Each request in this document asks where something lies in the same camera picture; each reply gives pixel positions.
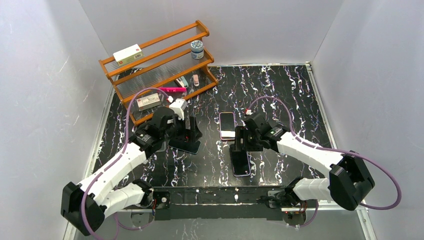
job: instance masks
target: pink marker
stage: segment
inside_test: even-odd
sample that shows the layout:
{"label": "pink marker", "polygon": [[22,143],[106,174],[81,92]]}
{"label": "pink marker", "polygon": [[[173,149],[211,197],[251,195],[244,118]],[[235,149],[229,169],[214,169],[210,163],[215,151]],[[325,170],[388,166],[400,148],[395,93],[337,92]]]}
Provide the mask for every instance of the pink marker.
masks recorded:
{"label": "pink marker", "polygon": [[160,90],[163,90],[167,93],[177,93],[177,92],[186,92],[185,87],[159,87]]}

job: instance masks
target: pink eraser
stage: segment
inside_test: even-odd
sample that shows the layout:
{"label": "pink eraser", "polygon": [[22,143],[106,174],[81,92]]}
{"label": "pink eraser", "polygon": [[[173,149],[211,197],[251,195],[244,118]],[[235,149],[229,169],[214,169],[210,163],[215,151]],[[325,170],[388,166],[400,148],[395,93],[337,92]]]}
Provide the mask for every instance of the pink eraser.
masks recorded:
{"label": "pink eraser", "polygon": [[197,74],[193,75],[193,82],[196,87],[199,86],[199,76]]}

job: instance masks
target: small bottle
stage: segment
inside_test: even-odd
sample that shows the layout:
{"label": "small bottle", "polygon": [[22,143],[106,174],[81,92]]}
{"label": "small bottle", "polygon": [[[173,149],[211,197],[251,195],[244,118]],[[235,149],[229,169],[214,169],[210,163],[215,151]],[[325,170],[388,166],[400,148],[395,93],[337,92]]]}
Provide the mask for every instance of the small bottle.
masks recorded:
{"label": "small bottle", "polygon": [[194,40],[190,44],[191,46],[191,57],[194,59],[203,58],[203,42],[200,40]]}
{"label": "small bottle", "polygon": [[194,82],[194,86],[196,87],[199,86],[199,76],[197,74],[193,75],[193,82]]}

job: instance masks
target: pink smartphone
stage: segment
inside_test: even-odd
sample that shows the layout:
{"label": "pink smartphone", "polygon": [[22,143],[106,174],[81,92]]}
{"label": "pink smartphone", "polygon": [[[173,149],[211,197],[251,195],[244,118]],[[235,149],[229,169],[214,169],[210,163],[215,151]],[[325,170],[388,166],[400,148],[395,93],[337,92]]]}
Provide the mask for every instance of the pink smartphone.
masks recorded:
{"label": "pink smartphone", "polygon": [[236,138],[236,121],[233,112],[219,113],[219,136],[224,141]]}

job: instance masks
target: phone case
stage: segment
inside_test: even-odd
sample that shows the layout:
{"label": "phone case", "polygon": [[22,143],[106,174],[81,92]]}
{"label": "phone case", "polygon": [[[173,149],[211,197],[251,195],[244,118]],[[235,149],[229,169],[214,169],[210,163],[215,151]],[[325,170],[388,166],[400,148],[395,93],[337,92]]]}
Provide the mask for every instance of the phone case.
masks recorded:
{"label": "phone case", "polygon": [[247,152],[244,152],[244,153],[241,153],[241,154],[246,154],[247,166],[248,166],[248,172],[247,172],[246,174],[235,174],[235,173],[234,173],[234,163],[233,163],[233,161],[234,161],[234,158],[237,158],[238,156],[233,154],[233,148],[234,148],[234,144],[231,144],[231,145],[229,146],[229,152],[230,152],[231,165],[232,165],[232,175],[233,175],[234,177],[236,177],[236,178],[240,178],[240,177],[248,177],[248,176],[250,176],[250,175],[252,174],[252,170],[251,170],[251,163],[250,163],[250,161],[249,161],[249,157],[248,157],[248,153],[247,153]]}
{"label": "phone case", "polygon": [[[227,111],[227,112],[220,112],[220,113],[219,113],[219,138],[220,138],[222,141],[231,141],[231,140],[236,139],[235,137],[223,137],[223,136],[221,135],[221,114],[232,114],[232,119],[233,119],[233,120],[234,120],[234,119],[236,119],[236,117],[234,116],[234,112],[229,112],[229,111]],[[236,134],[236,123],[234,123],[234,134]]]}

